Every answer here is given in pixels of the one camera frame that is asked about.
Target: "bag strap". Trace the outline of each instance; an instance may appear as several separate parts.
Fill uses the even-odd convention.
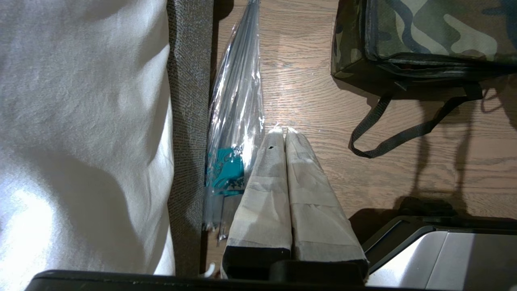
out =
[[[357,127],[352,132],[351,136],[351,150],[358,156],[367,157],[367,158],[374,158],[378,156],[382,156],[385,153],[393,150],[394,148],[400,146],[401,144],[412,140],[416,137],[420,137],[423,135],[426,135],[430,133],[433,128],[442,121],[442,119],[447,116],[454,108],[458,107],[459,105],[463,104],[467,101],[472,100],[480,100],[483,99],[483,93],[481,90],[481,86],[479,83],[465,83],[463,84],[463,89],[465,90],[466,96],[461,97],[453,97],[449,99],[444,106],[438,111],[438,114],[436,117],[430,121],[424,122],[422,124],[413,126],[411,128],[408,128],[390,138],[387,140],[381,142],[377,148],[370,151],[361,151],[355,148],[354,142],[361,137],[365,132],[367,132],[383,115],[384,111],[386,110],[386,107],[388,107],[388,104],[390,103],[391,99],[393,98],[395,92],[390,91],[386,93],[384,96],[381,97],[375,108],[373,108],[368,115],[357,125]]]

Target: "white paper wrapping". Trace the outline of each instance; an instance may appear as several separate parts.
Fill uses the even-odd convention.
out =
[[[291,249],[284,138],[280,128],[267,133],[258,150],[226,245]]]
[[[307,138],[289,128],[285,137],[294,258],[366,260]]]

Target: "white cable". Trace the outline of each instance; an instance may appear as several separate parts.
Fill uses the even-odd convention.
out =
[[[208,267],[208,270],[204,272],[203,274],[199,274],[200,278],[210,278],[214,271],[216,270],[216,263],[212,262],[210,263],[210,267]]]

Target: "silver metal surface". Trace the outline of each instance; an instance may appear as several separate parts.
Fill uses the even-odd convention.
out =
[[[370,275],[367,286],[515,290],[517,236],[435,231]]]

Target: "gray upholstery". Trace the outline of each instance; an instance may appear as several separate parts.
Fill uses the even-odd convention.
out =
[[[213,8],[213,0],[167,4],[174,149],[168,206],[176,275],[182,277],[199,273]]]

